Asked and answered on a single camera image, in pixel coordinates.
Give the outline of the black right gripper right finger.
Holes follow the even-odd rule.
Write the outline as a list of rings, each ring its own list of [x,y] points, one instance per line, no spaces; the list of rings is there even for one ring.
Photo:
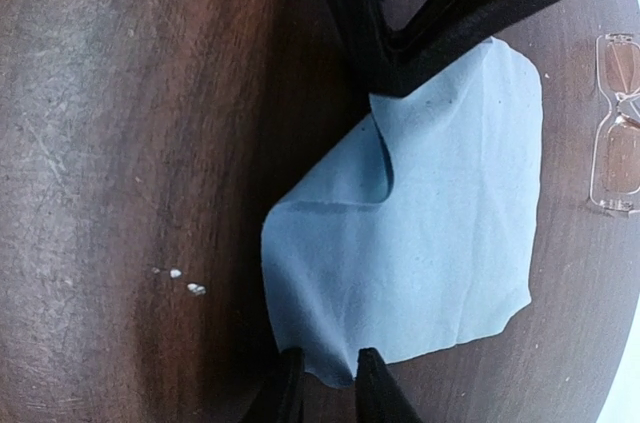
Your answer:
[[[355,392],[358,422],[422,422],[375,348],[358,353]]]

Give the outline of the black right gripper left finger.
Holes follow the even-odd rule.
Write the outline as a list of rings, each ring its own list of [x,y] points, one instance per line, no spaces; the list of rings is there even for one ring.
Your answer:
[[[303,350],[289,348],[283,351],[274,371],[265,380],[241,422],[302,422],[304,375]]]

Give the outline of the light blue cloth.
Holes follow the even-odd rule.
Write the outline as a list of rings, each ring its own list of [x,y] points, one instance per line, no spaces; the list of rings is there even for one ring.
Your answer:
[[[501,333],[531,300],[542,120],[535,66],[496,38],[372,96],[264,222],[277,347],[341,387],[364,348],[396,363]]]

